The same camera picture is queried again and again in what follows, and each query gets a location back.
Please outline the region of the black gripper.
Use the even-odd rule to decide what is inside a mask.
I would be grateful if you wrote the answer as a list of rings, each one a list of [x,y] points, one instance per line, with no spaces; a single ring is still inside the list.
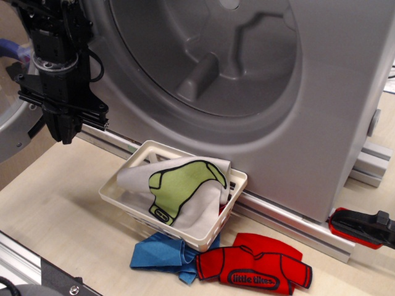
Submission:
[[[79,62],[67,70],[43,68],[37,75],[17,75],[19,98],[41,107],[53,139],[71,144],[82,124],[105,130],[108,106],[90,90],[89,62]]]

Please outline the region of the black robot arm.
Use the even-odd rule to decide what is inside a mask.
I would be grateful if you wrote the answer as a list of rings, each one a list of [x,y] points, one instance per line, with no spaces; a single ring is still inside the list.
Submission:
[[[71,144],[83,125],[104,131],[108,106],[90,89],[104,76],[88,46],[92,22],[78,1],[9,1],[27,32],[36,75],[17,75],[19,98],[41,108],[51,136]]]

